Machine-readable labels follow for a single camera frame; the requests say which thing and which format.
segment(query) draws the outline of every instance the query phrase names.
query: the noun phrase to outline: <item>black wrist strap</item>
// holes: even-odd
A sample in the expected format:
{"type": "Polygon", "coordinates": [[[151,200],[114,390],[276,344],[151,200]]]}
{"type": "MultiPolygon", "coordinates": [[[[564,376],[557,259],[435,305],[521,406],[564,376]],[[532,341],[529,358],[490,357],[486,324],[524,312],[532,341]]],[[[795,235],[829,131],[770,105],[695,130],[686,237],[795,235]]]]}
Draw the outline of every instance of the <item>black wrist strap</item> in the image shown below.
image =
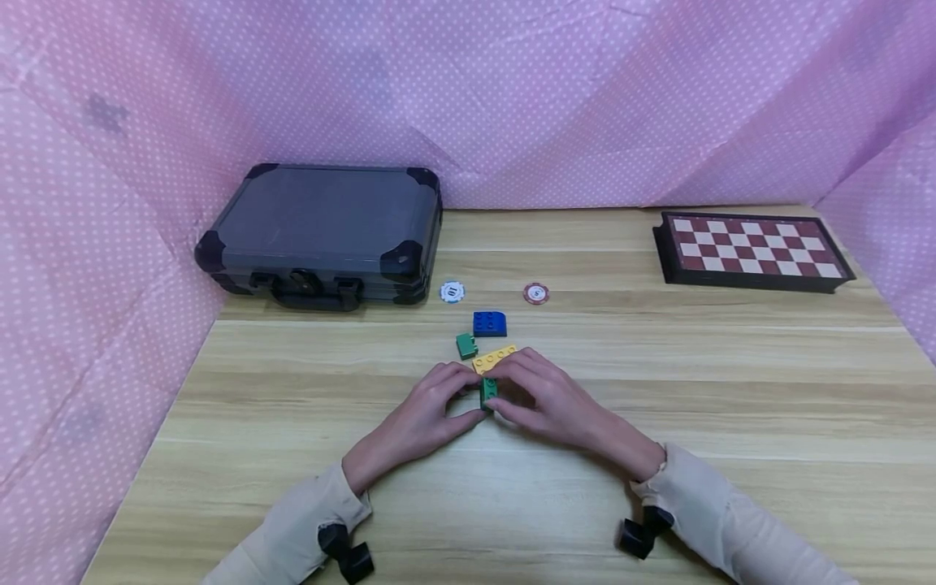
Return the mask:
{"type": "Polygon", "coordinates": [[[673,515],[655,505],[645,505],[643,524],[626,519],[618,526],[614,545],[638,559],[646,559],[653,550],[656,537],[673,527],[673,515]]]}
{"type": "Polygon", "coordinates": [[[373,560],[367,543],[351,547],[347,526],[340,523],[326,524],[318,528],[318,546],[322,552],[338,562],[338,568],[348,585],[373,573],[373,560]]]}

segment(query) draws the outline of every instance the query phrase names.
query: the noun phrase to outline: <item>yellow lego plate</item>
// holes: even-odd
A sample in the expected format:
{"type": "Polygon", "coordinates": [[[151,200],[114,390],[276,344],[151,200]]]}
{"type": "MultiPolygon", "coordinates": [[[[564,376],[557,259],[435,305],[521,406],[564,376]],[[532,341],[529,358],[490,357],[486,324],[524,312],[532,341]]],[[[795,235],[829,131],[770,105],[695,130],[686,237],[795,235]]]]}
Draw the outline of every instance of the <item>yellow lego plate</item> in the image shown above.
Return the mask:
{"type": "Polygon", "coordinates": [[[487,372],[496,366],[498,361],[506,358],[515,351],[517,351],[516,345],[508,345],[507,347],[502,347],[497,351],[492,351],[489,354],[478,356],[477,358],[472,359],[471,365],[475,367],[475,372],[477,372],[478,375],[484,375],[484,372],[487,372]]]}

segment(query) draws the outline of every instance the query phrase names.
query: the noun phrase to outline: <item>finger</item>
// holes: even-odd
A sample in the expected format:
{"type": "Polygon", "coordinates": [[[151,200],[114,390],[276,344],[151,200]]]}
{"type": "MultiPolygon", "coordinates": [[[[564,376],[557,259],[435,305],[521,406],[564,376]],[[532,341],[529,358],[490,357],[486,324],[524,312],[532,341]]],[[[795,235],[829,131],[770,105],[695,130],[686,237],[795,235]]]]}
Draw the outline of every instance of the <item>finger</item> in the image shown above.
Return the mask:
{"type": "Polygon", "coordinates": [[[494,366],[490,372],[485,373],[485,377],[497,380],[505,378],[513,380],[536,399],[539,399],[542,388],[546,384],[546,379],[525,367],[521,359],[511,359],[510,361],[504,359],[494,366]]]}
{"type": "Polygon", "coordinates": [[[524,356],[527,356],[528,358],[531,358],[533,361],[539,364],[542,364],[544,366],[552,366],[554,368],[556,367],[556,364],[544,358],[538,351],[536,351],[532,347],[524,347],[517,353],[523,354],[524,356]]]}
{"type": "Polygon", "coordinates": [[[466,412],[463,415],[458,415],[457,417],[446,418],[443,428],[446,430],[446,442],[453,440],[455,437],[465,434],[466,432],[473,429],[477,426],[477,423],[481,422],[488,417],[488,413],[484,412],[480,408],[466,412]]]}
{"type": "Polygon", "coordinates": [[[443,380],[452,377],[458,372],[473,372],[468,366],[458,363],[457,361],[449,361],[448,363],[436,364],[429,373],[427,373],[422,380],[416,384],[416,388],[426,389],[438,386],[442,383],[443,380]]]}
{"type": "Polygon", "coordinates": [[[438,384],[431,387],[430,390],[433,392],[433,394],[442,399],[442,404],[445,404],[451,400],[451,398],[455,396],[455,393],[462,388],[468,386],[469,384],[477,384],[480,381],[481,376],[474,373],[472,370],[465,368],[463,370],[457,370],[448,378],[441,380],[438,384]]]}
{"type": "Polygon", "coordinates": [[[541,432],[543,428],[543,416],[535,410],[511,404],[503,398],[488,399],[485,405],[504,419],[527,431],[541,432]]]}
{"type": "Polygon", "coordinates": [[[565,372],[563,372],[562,368],[536,353],[536,350],[532,347],[524,347],[517,354],[520,355],[519,359],[523,360],[523,365],[528,370],[532,370],[550,380],[559,381],[565,378],[565,372]]]}

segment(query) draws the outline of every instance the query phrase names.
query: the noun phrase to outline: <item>lego brick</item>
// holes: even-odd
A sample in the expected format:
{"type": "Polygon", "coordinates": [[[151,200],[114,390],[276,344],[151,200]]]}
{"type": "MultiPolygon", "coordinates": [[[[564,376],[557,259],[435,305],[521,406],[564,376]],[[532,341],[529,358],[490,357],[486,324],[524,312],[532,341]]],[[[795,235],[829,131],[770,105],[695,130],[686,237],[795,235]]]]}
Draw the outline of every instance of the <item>lego brick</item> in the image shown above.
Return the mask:
{"type": "Polygon", "coordinates": [[[475,311],[475,337],[506,337],[507,317],[500,311],[475,311]]]}
{"type": "Polygon", "coordinates": [[[481,382],[481,408],[490,412],[490,409],[484,405],[489,398],[497,396],[497,381],[485,378],[481,382]]]}
{"type": "Polygon", "coordinates": [[[456,337],[455,345],[459,348],[459,356],[461,359],[471,359],[477,355],[475,336],[471,333],[463,333],[456,337]]]}
{"type": "Polygon", "coordinates": [[[506,358],[515,351],[517,351],[516,345],[508,345],[507,347],[502,347],[497,351],[492,351],[489,354],[485,354],[473,359],[471,365],[475,368],[475,372],[480,375],[484,375],[484,372],[488,372],[491,368],[497,365],[497,362],[506,358]]]}

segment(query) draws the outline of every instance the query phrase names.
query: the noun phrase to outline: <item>beige sleeve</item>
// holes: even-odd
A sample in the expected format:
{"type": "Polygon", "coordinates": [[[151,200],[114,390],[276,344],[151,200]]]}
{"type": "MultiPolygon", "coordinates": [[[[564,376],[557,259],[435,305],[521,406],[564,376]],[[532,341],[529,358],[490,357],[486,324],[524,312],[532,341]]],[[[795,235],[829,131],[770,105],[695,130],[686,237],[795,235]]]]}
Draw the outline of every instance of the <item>beige sleeve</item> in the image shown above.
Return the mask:
{"type": "Polygon", "coordinates": [[[371,515],[365,493],[348,487],[342,465],[303,479],[277,502],[263,524],[214,567],[202,585],[297,585],[327,556],[318,547],[318,528],[341,522],[353,531],[371,515]]]}
{"type": "Polygon", "coordinates": [[[665,449],[660,471],[631,487],[643,505],[672,514],[676,535],[709,564],[745,585],[857,584],[713,467],[678,446],[665,449]]]}

